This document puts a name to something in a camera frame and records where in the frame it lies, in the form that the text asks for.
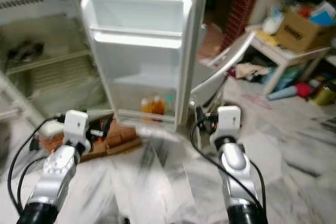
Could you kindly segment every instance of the white side table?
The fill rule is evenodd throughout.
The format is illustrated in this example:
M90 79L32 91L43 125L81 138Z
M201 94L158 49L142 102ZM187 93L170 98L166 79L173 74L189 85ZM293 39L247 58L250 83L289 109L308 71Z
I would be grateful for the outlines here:
M260 25L248 26L245 28L245 30L251 31L260 27ZM328 50L330 49L330 47L325 47L305 52L299 55L290 56L284 50L281 50L278 47L266 43L257 34L252 40L251 46L278 65L277 70L274 72L273 76L265 84L263 90L264 95L272 93L273 89L275 88L281 76L288 67L298 65L306 61L311 61L299 79L300 81L306 81L309 78L310 74L314 71L318 63L326 56Z

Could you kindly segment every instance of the black grip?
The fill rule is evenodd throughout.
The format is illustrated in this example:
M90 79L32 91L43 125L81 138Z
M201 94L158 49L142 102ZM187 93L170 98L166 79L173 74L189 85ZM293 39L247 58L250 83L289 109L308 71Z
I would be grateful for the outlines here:
M44 203L26 205L16 224L53 224L58 210L55 206Z
M263 209L256 205L237 205L227 209L230 224L267 224L267 217Z

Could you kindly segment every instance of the orange juice bottle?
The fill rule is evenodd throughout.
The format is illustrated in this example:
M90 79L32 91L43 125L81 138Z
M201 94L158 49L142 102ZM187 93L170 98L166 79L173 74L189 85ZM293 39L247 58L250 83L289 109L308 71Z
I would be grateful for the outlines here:
M152 113L152 107L149 99L143 98L141 100L141 112ZM150 118L144 118L144 119L145 121L150 121Z
M152 101L152 113L158 115L164 114L164 104L159 95L155 95Z

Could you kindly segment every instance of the plastic bottle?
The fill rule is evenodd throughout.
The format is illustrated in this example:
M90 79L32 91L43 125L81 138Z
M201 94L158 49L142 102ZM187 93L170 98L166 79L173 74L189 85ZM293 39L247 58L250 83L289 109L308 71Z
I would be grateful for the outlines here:
M163 115L164 114L164 104L161 101L161 98L159 95L155 95L153 102L152 102L152 113Z
M164 114L165 115L174 115L174 102L173 102L173 96L172 95L167 95L166 96L166 101L164 104Z
M147 98L143 98L141 100L141 112L144 113L152 113L152 107L151 107L151 103L150 100Z

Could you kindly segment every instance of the cardboard box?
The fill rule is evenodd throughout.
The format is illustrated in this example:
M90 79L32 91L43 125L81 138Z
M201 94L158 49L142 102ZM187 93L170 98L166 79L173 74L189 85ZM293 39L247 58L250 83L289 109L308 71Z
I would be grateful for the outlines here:
M329 47L334 37L336 25L320 26L292 11L286 13L276 33L279 43L296 53Z

